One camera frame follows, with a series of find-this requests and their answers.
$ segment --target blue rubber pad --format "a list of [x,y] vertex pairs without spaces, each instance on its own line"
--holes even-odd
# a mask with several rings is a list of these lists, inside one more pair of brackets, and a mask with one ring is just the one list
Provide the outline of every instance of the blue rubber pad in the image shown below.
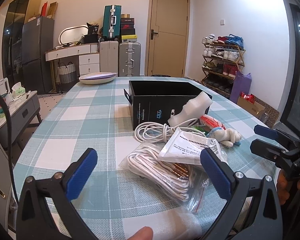
[[278,138],[278,134],[276,130],[270,129],[268,127],[264,127],[259,124],[257,124],[254,127],[253,131],[255,132],[255,134],[261,135],[271,140],[276,140]]
[[203,149],[200,154],[200,162],[210,180],[212,181],[219,196],[227,201],[231,199],[231,181],[223,173],[210,153]]
[[91,149],[67,183],[66,197],[69,201],[79,197],[83,186],[86,184],[94,167],[97,165],[97,161],[97,152],[94,149]]

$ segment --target plastic bag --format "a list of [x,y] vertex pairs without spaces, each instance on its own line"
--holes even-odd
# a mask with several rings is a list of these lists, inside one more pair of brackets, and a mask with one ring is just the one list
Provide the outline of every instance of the plastic bag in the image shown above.
[[201,166],[200,154],[207,147],[211,148],[222,162],[228,164],[227,155],[221,150],[216,139],[182,131],[179,127],[161,150],[158,159],[165,162],[188,163]]
[[119,166],[139,175],[189,211],[201,211],[203,192],[209,184],[207,174],[195,165],[158,160],[160,150],[155,144],[143,142]]

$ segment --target purple bag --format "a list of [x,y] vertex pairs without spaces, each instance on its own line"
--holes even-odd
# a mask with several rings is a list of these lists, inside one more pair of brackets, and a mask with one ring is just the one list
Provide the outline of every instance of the purple bag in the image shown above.
[[238,102],[239,96],[241,95],[241,92],[248,95],[251,81],[251,73],[249,73],[248,75],[243,75],[240,71],[238,71],[233,82],[230,100],[236,104]]

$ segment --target white cable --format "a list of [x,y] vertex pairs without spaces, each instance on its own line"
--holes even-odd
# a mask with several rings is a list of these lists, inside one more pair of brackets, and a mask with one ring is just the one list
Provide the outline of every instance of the white cable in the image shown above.
[[138,142],[164,142],[170,139],[173,133],[176,131],[176,128],[179,127],[183,131],[189,131],[197,135],[205,137],[205,134],[197,129],[191,128],[190,126],[194,125],[198,121],[197,118],[192,118],[187,121],[184,121],[174,127],[170,127],[167,124],[160,124],[157,122],[144,122],[139,124],[134,130],[134,136]]
[[189,198],[188,190],[193,185],[194,170],[190,165],[183,164],[188,170],[188,177],[178,178],[173,172],[173,163],[158,160],[160,149],[151,143],[142,143],[126,160],[130,171],[146,177],[167,191],[169,195],[181,201]]

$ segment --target green suitcase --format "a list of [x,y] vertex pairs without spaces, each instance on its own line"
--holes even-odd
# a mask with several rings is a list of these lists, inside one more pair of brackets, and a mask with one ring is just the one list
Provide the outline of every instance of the green suitcase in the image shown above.
[[117,41],[120,36],[121,5],[105,6],[103,16],[103,36],[107,40]]

